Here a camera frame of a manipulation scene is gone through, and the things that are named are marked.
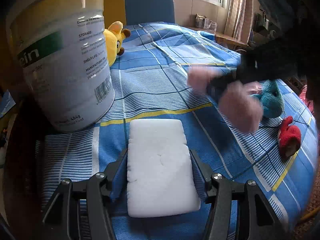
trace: yellow cable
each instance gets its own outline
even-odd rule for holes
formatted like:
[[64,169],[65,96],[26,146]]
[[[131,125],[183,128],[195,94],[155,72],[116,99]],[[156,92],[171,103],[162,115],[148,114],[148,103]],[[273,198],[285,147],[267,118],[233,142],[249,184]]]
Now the yellow cable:
[[319,210],[320,210],[320,206],[315,208],[314,210],[310,211],[308,214],[304,215],[302,218],[300,218],[298,223],[301,224],[301,223],[306,222],[311,217],[315,216],[318,213]]

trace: silver bolt head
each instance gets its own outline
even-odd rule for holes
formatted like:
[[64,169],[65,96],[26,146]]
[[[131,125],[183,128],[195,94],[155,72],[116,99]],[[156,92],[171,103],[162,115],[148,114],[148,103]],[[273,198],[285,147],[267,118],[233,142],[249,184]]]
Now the silver bolt head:
[[104,173],[103,172],[98,172],[97,174],[96,174],[96,177],[98,178],[98,179],[103,179],[104,178]]
[[255,186],[255,185],[257,185],[257,183],[256,183],[253,179],[249,179],[249,180],[248,180],[248,184],[249,184],[250,186]]
[[62,183],[63,185],[68,185],[68,184],[70,183],[70,179],[63,179],[63,180],[61,181],[61,183]]
[[222,175],[220,173],[214,173],[213,178],[215,179],[222,179]]

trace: curtain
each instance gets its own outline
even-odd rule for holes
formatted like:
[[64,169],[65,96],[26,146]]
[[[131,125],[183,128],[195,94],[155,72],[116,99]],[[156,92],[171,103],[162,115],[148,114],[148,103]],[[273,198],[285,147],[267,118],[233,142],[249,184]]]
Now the curtain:
[[253,0],[230,0],[224,34],[248,43],[253,22]]

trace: red stuffed toy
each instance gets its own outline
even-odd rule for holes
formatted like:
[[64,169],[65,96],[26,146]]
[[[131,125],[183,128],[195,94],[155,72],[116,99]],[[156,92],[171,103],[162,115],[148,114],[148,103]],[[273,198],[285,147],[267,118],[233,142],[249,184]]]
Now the red stuffed toy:
[[278,144],[279,152],[283,158],[288,158],[295,154],[301,146],[301,132],[298,126],[289,125],[293,122],[290,115],[283,119],[279,126]]

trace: barcode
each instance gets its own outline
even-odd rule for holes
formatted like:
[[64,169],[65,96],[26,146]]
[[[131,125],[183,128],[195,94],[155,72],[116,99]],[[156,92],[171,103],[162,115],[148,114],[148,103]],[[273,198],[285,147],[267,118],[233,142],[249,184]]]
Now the barcode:
[[109,76],[103,81],[100,85],[98,85],[94,89],[94,94],[96,95],[98,103],[100,103],[103,99],[106,98],[111,88],[111,77]]

